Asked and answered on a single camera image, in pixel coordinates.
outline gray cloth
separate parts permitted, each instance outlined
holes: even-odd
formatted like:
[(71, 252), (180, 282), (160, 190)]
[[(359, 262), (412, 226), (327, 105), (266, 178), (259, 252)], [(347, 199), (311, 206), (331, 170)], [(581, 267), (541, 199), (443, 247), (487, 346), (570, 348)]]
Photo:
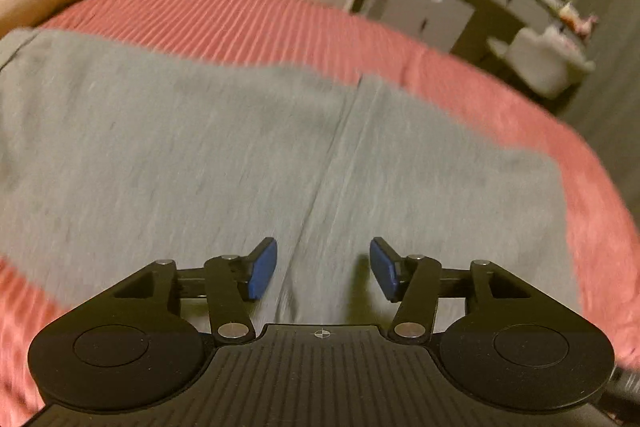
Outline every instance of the gray cloth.
[[(154, 259), (278, 240), (252, 310), (388, 324), (369, 241), (492, 259), (576, 309), (559, 171), (364, 76), (224, 68), (51, 30), (0, 42), (0, 251), (76, 305)], [(439, 309), (450, 323), (460, 308)]]

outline gray curtain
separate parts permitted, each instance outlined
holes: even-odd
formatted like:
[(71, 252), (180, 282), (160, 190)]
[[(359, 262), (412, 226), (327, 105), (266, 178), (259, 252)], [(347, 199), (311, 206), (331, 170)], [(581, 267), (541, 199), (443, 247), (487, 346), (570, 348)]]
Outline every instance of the gray curtain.
[(640, 223), (640, 0), (579, 0), (601, 24), (588, 46), (596, 71), (561, 118), (600, 157)]

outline metal bolt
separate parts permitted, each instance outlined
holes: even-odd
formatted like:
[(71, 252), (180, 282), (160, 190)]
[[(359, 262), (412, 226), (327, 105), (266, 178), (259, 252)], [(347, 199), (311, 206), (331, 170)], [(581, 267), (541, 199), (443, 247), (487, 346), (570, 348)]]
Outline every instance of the metal bolt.
[(415, 322), (402, 322), (394, 328), (394, 331), (397, 335), (406, 339), (417, 339), (418, 337), (423, 336), (427, 330), (424, 329), (422, 324)]
[(249, 328), (239, 322), (228, 322), (218, 328), (218, 334), (226, 339), (239, 339), (248, 332)]

